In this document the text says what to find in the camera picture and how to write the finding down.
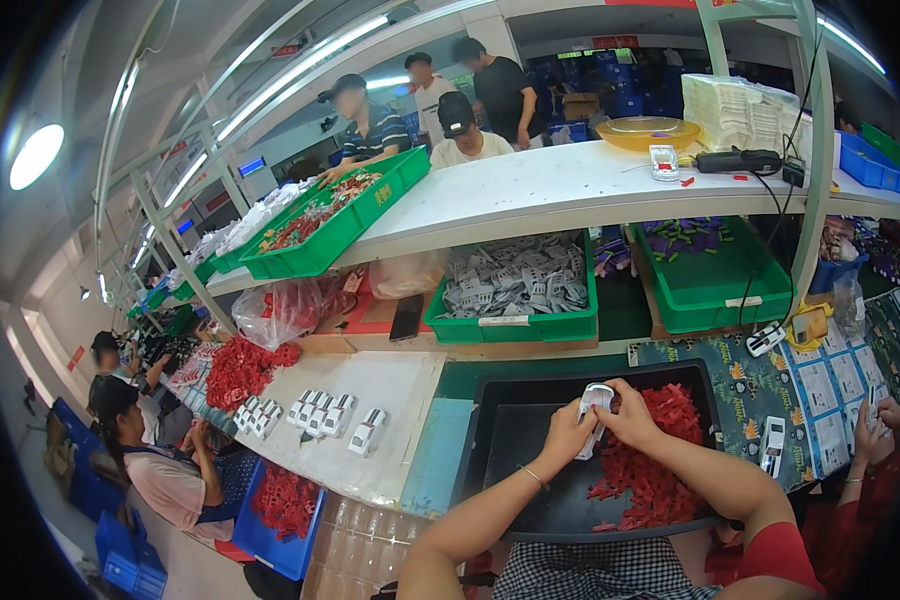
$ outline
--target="person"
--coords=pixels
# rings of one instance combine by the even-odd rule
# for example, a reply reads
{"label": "person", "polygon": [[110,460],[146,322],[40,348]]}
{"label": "person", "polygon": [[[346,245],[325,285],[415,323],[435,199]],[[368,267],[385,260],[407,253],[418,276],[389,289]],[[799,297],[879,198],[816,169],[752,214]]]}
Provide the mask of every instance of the person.
{"label": "person", "polygon": [[316,101],[329,101],[341,117],[353,121],[343,133],[342,160],[318,175],[320,189],[351,171],[410,150],[410,135],[403,119],[393,108],[371,102],[363,77],[349,73],[338,78]]}
{"label": "person", "polygon": [[100,438],[120,474],[147,506],[175,527],[229,542],[259,457],[241,446],[211,457],[206,444],[209,421],[204,419],[191,428],[180,448],[146,443],[138,398],[137,390],[117,377],[97,378],[90,390]]}
{"label": "person", "polygon": [[140,410],[144,419],[144,440],[148,444],[176,444],[183,438],[193,419],[193,412],[178,400],[169,402],[164,409],[151,396],[160,381],[163,368],[170,362],[170,354],[164,354],[146,372],[141,372],[137,342],[130,342],[129,364],[125,365],[120,360],[120,344],[117,339],[109,331],[100,331],[90,344],[90,355],[96,365],[94,381],[107,377],[119,378],[139,393]]}
{"label": "person", "polygon": [[484,552],[536,494],[574,460],[598,421],[608,434],[676,474],[719,514],[744,522],[744,579],[693,586],[668,537],[582,545],[516,542],[494,598],[811,598],[823,593],[783,489],[756,464],[663,433],[643,396],[623,379],[605,382],[616,413],[580,399],[553,413],[540,454],[500,483],[456,505],[408,549],[397,600],[463,598],[457,564]]}
{"label": "person", "polygon": [[431,148],[444,141],[444,130],[437,116],[441,97],[447,92],[458,91],[453,81],[434,77],[433,60],[430,54],[417,52],[403,61],[409,80],[416,86],[413,100],[420,117],[420,133],[427,135]]}
{"label": "person", "polygon": [[537,114],[537,92],[520,65],[505,56],[487,54],[487,48],[473,37],[453,44],[454,61],[473,71],[477,102],[473,111],[486,109],[493,131],[513,146],[513,150],[543,148],[547,126]]}
{"label": "person", "polygon": [[[864,398],[857,414],[853,460],[839,500],[834,503],[821,498],[822,501],[809,504],[801,531],[816,578],[832,597],[846,591],[847,583],[863,565],[867,548],[900,488],[900,404],[892,397],[880,400],[878,420],[870,430],[866,418],[868,401]],[[893,451],[876,462],[884,425],[892,432]]]}
{"label": "person", "polygon": [[436,112],[447,139],[433,148],[430,155],[433,171],[514,153],[506,139],[477,128],[473,107],[467,96],[459,91],[443,94]]}

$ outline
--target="striped shirt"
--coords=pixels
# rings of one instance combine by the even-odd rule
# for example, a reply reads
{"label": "striped shirt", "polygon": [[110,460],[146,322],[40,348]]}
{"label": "striped shirt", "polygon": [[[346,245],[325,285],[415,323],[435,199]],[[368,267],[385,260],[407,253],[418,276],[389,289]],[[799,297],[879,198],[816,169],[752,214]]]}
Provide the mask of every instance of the striped shirt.
{"label": "striped shirt", "polygon": [[357,122],[351,123],[344,132],[343,158],[353,157],[358,162],[367,161],[383,153],[387,146],[398,146],[397,152],[410,150],[412,145],[407,126],[396,110],[387,106],[370,105],[370,128],[366,137],[360,135]]}

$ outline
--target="power adapter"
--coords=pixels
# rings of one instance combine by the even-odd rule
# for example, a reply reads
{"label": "power adapter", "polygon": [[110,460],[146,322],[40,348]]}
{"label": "power adapter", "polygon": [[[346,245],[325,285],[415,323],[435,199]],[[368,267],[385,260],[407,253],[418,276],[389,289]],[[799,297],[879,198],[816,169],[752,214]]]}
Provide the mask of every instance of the power adapter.
{"label": "power adapter", "polygon": [[794,156],[783,159],[783,181],[793,187],[804,187],[804,162]]}

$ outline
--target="bangle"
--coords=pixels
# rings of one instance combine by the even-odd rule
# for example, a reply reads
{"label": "bangle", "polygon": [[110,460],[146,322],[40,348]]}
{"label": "bangle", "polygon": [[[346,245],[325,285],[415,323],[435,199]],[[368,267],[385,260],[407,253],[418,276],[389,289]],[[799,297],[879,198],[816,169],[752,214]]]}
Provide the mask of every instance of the bangle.
{"label": "bangle", "polygon": [[533,479],[535,479],[535,480],[536,480],[536,483],[540,484],[540,487],[543,488],[543,491],[544,491],[544,492],[550,492],[550,486],[548,486],[548,485],[546,484],[546,482],[544,482],[542,479],[540,479],[540,477],[538,477],[537,474],[535,474],[533,471],[529,470],[529,469],[528,469],[526,466],[524,466],[523,464],[517,464],[517,467],[519,467],[520,469],[524,470],[525,472],[527,472],[527,473],[529,474],[530,477],[532,477]]}

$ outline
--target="black t-shirt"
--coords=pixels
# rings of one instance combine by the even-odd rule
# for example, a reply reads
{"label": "black t-shirt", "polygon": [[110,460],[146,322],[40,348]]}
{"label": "black t-shirt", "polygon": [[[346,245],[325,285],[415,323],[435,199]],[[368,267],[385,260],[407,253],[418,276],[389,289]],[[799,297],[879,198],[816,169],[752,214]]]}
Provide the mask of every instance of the black t-shirt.
{"label": "black t-shirt", "polygon": [[[511,144],[516,143],[516,131],[523,114],[523,94],[520,90],[532,88],[530,80],[516,62],[505,56],[497,56],[493,62],[473,74],[473,90],[483,102],[486,115],[494,133]],[[546,131],[543,119],[536,112],[529,120],[527,133],[536,138]]]}

